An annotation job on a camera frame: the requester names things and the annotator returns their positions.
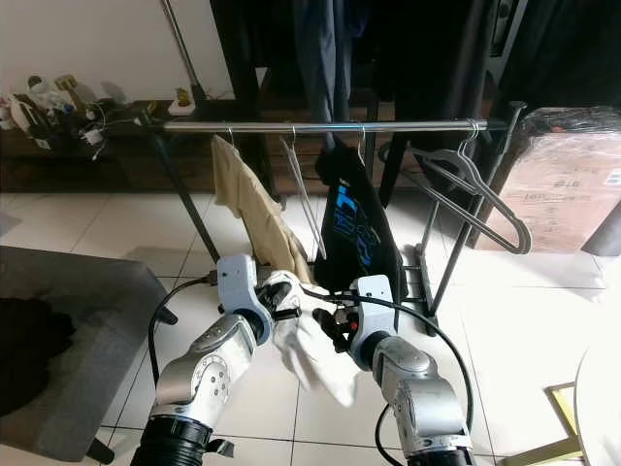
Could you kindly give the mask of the black clothes rack silver bar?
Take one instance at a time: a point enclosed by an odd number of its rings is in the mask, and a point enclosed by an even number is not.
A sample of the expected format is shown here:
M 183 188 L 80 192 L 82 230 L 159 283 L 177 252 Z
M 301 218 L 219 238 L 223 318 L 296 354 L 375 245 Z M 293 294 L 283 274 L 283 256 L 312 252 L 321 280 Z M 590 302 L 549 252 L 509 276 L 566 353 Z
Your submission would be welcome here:
M 496 121 L 487 120 L 492 124 L 491 130 L 484 130 L 480 133 L 476 139 L 482 138 L 485 133 L 501 132 L 503 136 L 498 143 L 496 153 L 496 160 L 492 164 L 491 168 L 485 170 L 482 177 L 485 181 L 491 183 L 496 172 L 498 165 L 500 165 L 500 159 L 509 150 L 511 139 L 513 139 L 513 132 L 516 127 L 516 121 L 522 116 L 525 110 L 525 103 L 514 102 L 511 105 L 510 121 Z M 152 119 L 150 111 L 140 110 L 136 116 L 136 124 L 141 127 L 147 136 L 150 137 L 152 146 L 156 152 L 156 158 L 163 165 L 165 173 L 169 181 L 173 183 L 174 191 L 178 193 L 178 196 L 183 204 L 183 208 L 186 209 L 187 214 L 194 225 L 196 232 L 200 240 L 203 241 L 205 249 L 212 258 L 212 261 L 217 262 L 220 260 L 220 253 L 218 253 L 216 246 L 214 245 L 212 235 L 210 235 L 208 226 L 203 221 L 203 217 L 200 214 L 200 210 L 196 208 L 194 201 L 191 199 L 189 187 L 182 181 L 182 177 L 178 173 L 178 170 L 174 168 L 172 161 L 172 150 L 170 150 L 170 144 L 165 142 L 163 136 L 165 133 L 172 133 L 174 136 L 185 133 L 257 133 L 257 134 L 284 134 L 291 133 L 291 127 L 296 129 L 296 133 L 306 134 L 324 134 L 334 132 L 347 132 L 347 130 L 354 130 L 359 133 L 389 133 L 389 132 L 377 132 L 377 126 L 380 121 L 333 121 L 333 123 L 310 123 L 309 121 L 156 121 Z M 429 152 L 425 154 L 426 158 L 441 158 L 437 155 L 429 155 Z M 454 177 L 465 178 L 465 174 L 461 172 L 460 175 L 454 175 Z M 484 205 L 491 205 L 488 201 L 475 198 L 472 207 L 469 209 L 471 214 L 478 214 L 482 210 Z M 429 288 L 423 287 L 421 298 L 423 299 L 423 315 L 434 316 L 439 309 L 440 302 L 442 301 L 443 294 L 446 292 L 447 283 L 451 279 L 454 266 L 460 256 L 460 249 L 465 245 L 467 236 L 472 231 L 477 231 L 471 227 L 468 223 L 463 222 L 462 229 L 458 231 L 456 237 L 456 244 L 454 244 L 454 252 L 449 255 L 446 263 L 446 268 L 441 276 L 441 287 L 438 289 L 438 293 L 430 294 Z

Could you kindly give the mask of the gold coloured ornament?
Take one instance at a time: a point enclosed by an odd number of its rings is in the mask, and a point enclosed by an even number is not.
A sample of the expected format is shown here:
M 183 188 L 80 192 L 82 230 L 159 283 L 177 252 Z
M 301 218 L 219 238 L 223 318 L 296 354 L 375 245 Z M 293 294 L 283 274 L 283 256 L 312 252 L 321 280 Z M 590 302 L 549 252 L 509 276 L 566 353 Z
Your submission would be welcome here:
M 74 75 L 62 75 L 53 80 L 54 87 L 66 98 L 67 103 L 72 103 L 75 111 L 83 108 L 82 100 L 77 93 L 77 81 Z

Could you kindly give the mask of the black hanging garments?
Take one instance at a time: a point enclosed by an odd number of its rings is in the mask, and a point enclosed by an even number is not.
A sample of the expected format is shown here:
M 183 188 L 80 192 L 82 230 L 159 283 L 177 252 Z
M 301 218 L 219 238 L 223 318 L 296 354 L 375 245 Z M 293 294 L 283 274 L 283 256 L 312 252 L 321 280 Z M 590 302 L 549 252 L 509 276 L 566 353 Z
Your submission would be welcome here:
M 370 0 L 365 39 L 374 85 L 397 120 L 482 116 L 485 65 L 500 0 Z

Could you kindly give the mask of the dark blue hanging garment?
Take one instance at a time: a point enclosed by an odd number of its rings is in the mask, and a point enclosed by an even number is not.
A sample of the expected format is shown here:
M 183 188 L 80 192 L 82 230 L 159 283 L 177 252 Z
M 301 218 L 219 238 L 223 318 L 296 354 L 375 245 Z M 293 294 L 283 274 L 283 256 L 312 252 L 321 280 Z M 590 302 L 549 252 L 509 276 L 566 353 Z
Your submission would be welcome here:
M 314 121 L 350 117 L 353 35 L 346 0 L 291 0 L 294 56 Z

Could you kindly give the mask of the grey leaning pole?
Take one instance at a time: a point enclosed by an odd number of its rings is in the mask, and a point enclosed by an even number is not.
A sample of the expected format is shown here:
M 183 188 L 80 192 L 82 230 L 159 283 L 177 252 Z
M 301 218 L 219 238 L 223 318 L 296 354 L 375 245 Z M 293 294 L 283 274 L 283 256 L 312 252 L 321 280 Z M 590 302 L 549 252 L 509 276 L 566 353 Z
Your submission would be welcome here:
M 189 80 L 192 97 L 194 97 L 195 101 L 200 101 L 200 99 L 204 97 L 204 88 L 199 80 L 198 72 L 196 72 L 194 68 L 194 63 L 192 63 L 189 49 L 186 47 L 185 40 L 183 39 L 182 30 L 178 22 L 177 14 L 175 14 L 172 0 L 159 0 L 159 3 L 161 10 L 163 10 L 164 17 L 167 19 L 170 34 L 173 36 L 175 48 L 177 48 L 183 71 L 185 71 L 187 79 Z

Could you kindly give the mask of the white ribbed knit garment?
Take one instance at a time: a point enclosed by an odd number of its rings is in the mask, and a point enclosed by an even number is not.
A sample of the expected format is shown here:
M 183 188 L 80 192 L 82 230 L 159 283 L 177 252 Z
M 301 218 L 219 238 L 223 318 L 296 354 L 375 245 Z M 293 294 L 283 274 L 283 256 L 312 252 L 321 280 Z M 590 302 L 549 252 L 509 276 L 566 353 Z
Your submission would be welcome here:
M 302 283 L 296 275 L 274 270 L 257 289 L 257 296 L 270 311 L 299 308 L 297 318 L 275 322 L 271 341 L 282 355 L 282 363 L 299 386 L 306 390 L 329 392 L 342 407 L 351 407 L 356 400 L 360 372 L 346 353 L 337 353 L 313 318 L 315 308 L 334 311 L 336 303 L 320 298 L 324 293 L 316 285 Z

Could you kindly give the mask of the white dish yellow figure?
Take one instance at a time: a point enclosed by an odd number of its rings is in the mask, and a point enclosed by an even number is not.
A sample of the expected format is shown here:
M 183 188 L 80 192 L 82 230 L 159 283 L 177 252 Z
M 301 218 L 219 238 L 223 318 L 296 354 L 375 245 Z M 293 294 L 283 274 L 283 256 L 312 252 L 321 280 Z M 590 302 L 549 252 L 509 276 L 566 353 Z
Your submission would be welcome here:
M 167 112 L 170 117 L 190 118 L 195 115 L 198 106 L 189 89 L 179 87 L 175 89 L 175 98 L 169 103 Z

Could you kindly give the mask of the grey fabric ottoman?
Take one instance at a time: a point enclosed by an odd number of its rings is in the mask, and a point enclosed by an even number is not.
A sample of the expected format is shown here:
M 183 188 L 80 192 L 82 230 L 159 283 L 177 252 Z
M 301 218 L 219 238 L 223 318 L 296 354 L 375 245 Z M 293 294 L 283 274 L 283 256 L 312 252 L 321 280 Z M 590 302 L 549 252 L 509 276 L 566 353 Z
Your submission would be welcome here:
M 115 461 L 98 439 L 130 364 L 146 338 L 161 284 L 142 263 L 4 246 L 0 299 L 41 299 L 71 317 L 72 345 L 50 361 L 49 385 L 0 416 L 0 443 L 49 460 Z

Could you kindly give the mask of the beige hanging shirt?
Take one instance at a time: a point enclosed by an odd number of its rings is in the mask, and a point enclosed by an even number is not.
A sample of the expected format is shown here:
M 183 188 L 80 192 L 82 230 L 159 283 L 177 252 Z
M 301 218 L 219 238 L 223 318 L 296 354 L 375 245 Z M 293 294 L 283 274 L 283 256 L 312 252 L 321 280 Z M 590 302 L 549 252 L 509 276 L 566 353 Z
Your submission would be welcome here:
M 283 220 L 282 209 L 257 175 L 225 139 L 212 138 L 214 203 L 239 218 L 251 243 L 254 261 L 311 282 L 311 267 L 301 241 Z

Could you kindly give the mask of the round white table gold legs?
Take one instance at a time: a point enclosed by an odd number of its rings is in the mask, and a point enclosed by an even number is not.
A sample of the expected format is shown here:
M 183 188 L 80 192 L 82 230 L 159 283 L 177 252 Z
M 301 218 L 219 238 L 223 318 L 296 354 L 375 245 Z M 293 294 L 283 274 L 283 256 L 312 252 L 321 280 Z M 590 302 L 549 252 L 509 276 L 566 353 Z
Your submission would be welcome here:
M 596 342 L 582 355 L 573 382 L 543 391 L 562 422 L 565 438 L 502 458 L 498 466 L 565 460 L 621 466 L 621 339 Z

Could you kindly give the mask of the black crumpled garment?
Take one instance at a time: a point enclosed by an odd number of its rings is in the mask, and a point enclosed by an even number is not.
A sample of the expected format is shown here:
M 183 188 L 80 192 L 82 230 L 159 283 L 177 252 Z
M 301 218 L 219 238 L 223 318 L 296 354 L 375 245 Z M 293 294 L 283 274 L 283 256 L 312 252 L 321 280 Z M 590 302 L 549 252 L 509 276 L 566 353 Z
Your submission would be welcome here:
M 50 361 L 72 345 L 75 327 L 41 299 L 0 299 L 0 416 L 26 407 L 49 385 Z

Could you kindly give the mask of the wrapped brown cardboard box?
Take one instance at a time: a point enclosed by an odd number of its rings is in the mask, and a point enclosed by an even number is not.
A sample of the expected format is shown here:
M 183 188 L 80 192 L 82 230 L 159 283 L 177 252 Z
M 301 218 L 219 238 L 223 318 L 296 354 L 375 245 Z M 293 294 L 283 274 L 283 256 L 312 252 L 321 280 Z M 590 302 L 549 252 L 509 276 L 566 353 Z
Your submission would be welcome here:
M 492 186 L 531 230 L 532 252 L 580 250 L 621 203 L 621 108 L 529 112 Z

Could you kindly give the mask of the black T-shirt blue print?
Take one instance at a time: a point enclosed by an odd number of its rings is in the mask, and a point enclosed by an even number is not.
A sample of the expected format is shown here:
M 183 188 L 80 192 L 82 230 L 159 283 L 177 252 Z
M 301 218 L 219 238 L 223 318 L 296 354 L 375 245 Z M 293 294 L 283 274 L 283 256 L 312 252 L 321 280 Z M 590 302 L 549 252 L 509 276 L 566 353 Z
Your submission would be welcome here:
M 324 256 L 313 266 L 316 283 L 344 291 L 359 277 L 384 275 L 394 296 L 408 297 L 399 245 L 358 151 L 334 142 L 316 159 L 315 170 L 328 187 L 320 227 Z

